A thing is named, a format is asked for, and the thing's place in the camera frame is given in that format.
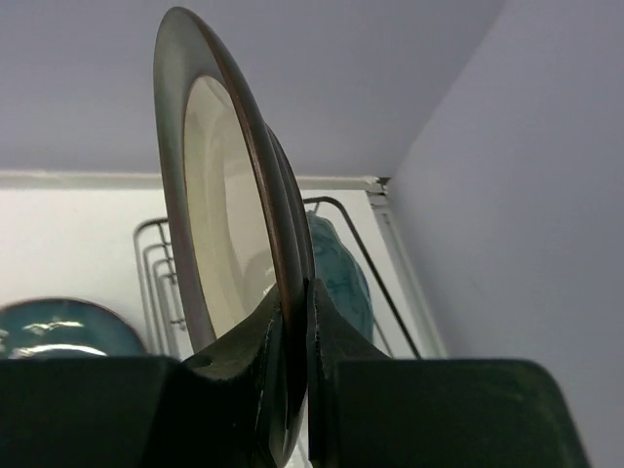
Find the dark teal blossom plate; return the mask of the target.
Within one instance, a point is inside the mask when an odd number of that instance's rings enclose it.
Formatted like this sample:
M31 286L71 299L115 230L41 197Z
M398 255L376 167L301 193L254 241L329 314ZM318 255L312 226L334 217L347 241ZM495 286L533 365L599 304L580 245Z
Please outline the dark teal blossom plate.
M135 357L148 353L113 311L80 299L28 299L1 308L3 359Z

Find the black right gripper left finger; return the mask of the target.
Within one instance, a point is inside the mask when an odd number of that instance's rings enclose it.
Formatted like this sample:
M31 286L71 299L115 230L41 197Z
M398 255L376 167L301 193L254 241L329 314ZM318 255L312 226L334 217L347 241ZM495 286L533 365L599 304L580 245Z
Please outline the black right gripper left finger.
M279 467L282 317L275 294L191 358L1 365L5 467Z

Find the grey rimmed cream plate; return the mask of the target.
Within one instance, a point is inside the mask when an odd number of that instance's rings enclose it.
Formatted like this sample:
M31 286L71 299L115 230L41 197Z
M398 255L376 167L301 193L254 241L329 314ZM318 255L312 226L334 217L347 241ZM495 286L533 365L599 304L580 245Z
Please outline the grey rimmed cream plate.
M184 318L204 378L209 459L282 467L307 390L314 275L290 164L238 64L183 7L159 26L153 85L161 173Z

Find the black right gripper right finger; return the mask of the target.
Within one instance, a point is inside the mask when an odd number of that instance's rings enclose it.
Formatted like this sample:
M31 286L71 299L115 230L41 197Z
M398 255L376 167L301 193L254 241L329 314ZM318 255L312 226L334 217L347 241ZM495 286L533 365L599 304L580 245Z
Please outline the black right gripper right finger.
M307 300L308 444L316 467L585 467L565 397L527 360L398 360Z

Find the teal scalloped beaded plate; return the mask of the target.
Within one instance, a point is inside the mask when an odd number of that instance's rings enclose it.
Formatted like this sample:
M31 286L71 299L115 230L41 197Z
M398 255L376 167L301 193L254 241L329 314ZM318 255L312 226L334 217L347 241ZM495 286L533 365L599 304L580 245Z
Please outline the teal scalloped beaded plate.
M371 295L362 268L327 218L311 211L306 216L317 277L325 283L340 315L367 341L373 342Z

